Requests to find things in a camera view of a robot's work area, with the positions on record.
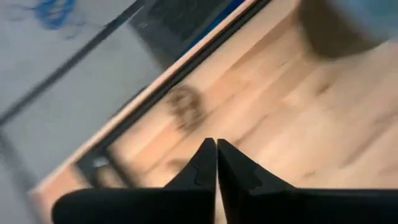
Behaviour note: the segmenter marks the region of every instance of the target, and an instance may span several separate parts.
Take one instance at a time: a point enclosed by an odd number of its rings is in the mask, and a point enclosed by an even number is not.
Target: wood grain
[[[113,144],[142,185],[165,185],[213,137],[297,187],[398,187],[398,44],[317,59],[297,23],[297,3],[273,1],[181,82],[200,92],[199,127],[178,129],[162,99]],[[86,187],[70,161],[34,190],[47,213],[55,195]]]

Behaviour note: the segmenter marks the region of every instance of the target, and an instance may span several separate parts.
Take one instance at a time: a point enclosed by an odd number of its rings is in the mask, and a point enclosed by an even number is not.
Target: black edge
[[[130,128],[138,119],[149,111],[167,92],[182,81],[193,69],[202,63],[219,46],[239,30],[248,20],[256,15],[271,0],[258,0],[249,6],[239,17],[225,27],[213,39],[211,39],[202,49],[191,57],[184,65],[177,69],[168,80],[158,89],[152,92],[134,111],[127,115],[119,124],[113,128],[100,142],[91,149],[106,150],[125,130]]]

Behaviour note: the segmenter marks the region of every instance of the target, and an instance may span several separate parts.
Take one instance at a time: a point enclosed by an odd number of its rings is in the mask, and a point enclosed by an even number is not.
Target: white surface
[[[106,23],[133,0],[82,1],[83,6],[98,2],[87,11],[88,18]],[[43,30],[33,17],[9,22],[0,13],[0,114],[99,31],[88,27],[77,38],[65,40],[59,30]],[[161,73],[140,38],[124,24],[2,130],[35,177],[42,179]],[[12,188],[0,164],[1,223],[29,223],[22,196]]]
[[[89,23],[105,25],[134,1],[79,0],[77,8]],[[8,20],[6,12],[11,4],[34,6],[35,2],[0,0],[0,114],[102,29],[87,25],[77,37],[67,40],[65,30],[44,29],[32,11],[26,11],[22,21]]]

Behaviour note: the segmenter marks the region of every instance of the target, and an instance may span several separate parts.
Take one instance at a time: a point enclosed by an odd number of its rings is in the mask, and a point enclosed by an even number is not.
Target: blurry object
[[[397,0],[329,0],[359,32],[383,41],[398,35]]]
[[[75,162],[85,180],[95,188],[136,188],[136,173],[113,156],[111,149],[92,149]]]
[[[109,161],[105,158],[95,160],[97,167],[97,178],[102,187],[126,188],[123,180],[120,179],[118,173],[112,168]]]
[[[218,24],[241,2],[148,0],[130,24],[162,66],[167,68],[195,45],[198,37],[204,37],[204,33],[212,30],[215,21]]]
[[[173,88],[169,93],[168,103],[181,129],[187,131],[194,129],[205,117],[200,94],[190,86],[182,85]]]
[[[75,0],[41,0],[34,7],[10,4],[4,15],[8,21],[20,22],[28,18],[31,12],[44,29],[61,30],[66,39],[76,37],[87,25],[104,27],[87,23],[84,13],[76,8]]]
[[[327,0],[303,0],[298,13],[312,50],[324,58],[358,54],[384,41],[372,40],[361,33]]]

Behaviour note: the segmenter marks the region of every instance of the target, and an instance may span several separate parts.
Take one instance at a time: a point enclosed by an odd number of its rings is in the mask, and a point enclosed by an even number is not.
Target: wooden floor
[[[397,57],[398,44],[386,42],[317,59],[292,16],[224,70],[199,67],[181,82],[200,92],[199,127],[178,129],[166,96],[113,150],[143,186],[165,185],[213,137],[297,187],[396,188]]]

